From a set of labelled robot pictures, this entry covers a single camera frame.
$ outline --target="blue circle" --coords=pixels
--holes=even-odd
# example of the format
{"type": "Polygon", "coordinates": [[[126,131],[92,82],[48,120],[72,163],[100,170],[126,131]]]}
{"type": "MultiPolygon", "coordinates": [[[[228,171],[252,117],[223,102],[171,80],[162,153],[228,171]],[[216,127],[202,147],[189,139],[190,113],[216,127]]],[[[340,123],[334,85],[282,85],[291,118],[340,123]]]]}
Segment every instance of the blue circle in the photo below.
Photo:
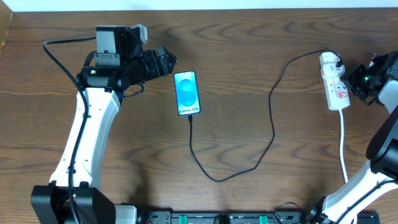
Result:
{"type": "Polygon", "coordinates": [[[196,101],[193,83],[190,80],[184,79],[180,82],[181,99],[179,100],[184,106],[191,106],[196,101]]]}

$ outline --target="power strip switch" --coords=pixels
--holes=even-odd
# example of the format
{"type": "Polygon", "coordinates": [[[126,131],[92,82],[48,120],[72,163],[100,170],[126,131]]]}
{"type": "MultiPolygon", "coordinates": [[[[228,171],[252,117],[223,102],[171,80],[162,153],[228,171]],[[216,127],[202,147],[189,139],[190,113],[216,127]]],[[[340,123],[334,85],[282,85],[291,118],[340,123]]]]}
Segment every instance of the power strip switch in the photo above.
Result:
{"type": "Polygon", "coordinates": [[[345,73],[344,65],[336,67],[340,59],[331,52],[325,52],[320,56],[321,75],[325,85],[326,98],[329,110],[341,110],[349,106],[348,90],[340,80],[345,73]]]}

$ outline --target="white power cord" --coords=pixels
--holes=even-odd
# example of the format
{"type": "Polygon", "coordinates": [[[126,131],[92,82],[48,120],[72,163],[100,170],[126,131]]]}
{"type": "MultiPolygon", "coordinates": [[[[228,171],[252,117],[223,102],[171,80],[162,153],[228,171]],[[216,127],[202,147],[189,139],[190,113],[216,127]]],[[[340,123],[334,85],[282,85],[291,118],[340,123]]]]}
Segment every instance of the white power cord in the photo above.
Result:
{"type": "MultiPolygon", "coordinates": [[[[340,163],[341,163],[341,170],[343,171],[344,182],[348,182],[346,164],[344,162],[344,118],[343,118],[343,111],[340,109],[338,110],[340,114],[340,163]]],[[[352,224],[356,224],[357,217],[354,217],[352,224]]]]}

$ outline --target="wooden table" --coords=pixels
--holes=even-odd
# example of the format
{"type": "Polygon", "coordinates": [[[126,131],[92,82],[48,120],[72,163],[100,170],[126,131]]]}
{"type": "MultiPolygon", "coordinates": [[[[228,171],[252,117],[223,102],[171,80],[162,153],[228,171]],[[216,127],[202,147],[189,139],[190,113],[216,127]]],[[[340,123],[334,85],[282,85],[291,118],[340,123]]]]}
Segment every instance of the wooden table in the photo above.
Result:
{"type": "MultiPolygon", "coordinates": [[[[202,112],[193,120],[193,147],[216,178],[254,166],[270,141],[267,98],[288,60],[327,47],[349,70],[398,48],[398,9],[17,13],[0,58],[0,222],[37,222],[30,193],[49,181],[75,114],[76,89],[42,42],[137,23],[148,28],[146,49],[164,45],[178,57],[175,72],[197,72],[202,112]]],[[[96,44],[50,48],[76,74],[96,44]]],[[[276,137],[261,165],[221,184],[190,155],[189,123],[177,114],[173,82],[172,75],[152,80],[143,95],[122,103],[102,170],[101,191],[114,203],[273,210],[285,201],[305,207],[343,185],[339,115],[328,110],[317,55],[291,64],[275,90],[276,137]]],[[[352,177],[388,113],[350,97],[344,115],[352,177]]],[[[394,191],[369,208],[383,223],[396,223],[397,207],[394,191]]]]}

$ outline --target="blue phone screen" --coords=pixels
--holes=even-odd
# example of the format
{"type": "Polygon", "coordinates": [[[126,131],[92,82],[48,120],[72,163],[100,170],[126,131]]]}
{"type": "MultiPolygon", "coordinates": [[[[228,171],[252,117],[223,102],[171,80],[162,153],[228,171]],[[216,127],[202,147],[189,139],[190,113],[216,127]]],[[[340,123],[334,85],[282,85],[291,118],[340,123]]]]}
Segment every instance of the blue phone screen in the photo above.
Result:
{"type": "Polygon", "coordinates": [[[197,78],[194,71],[174,75],[175,92],[179,115],[200,112],[197,78]]]}

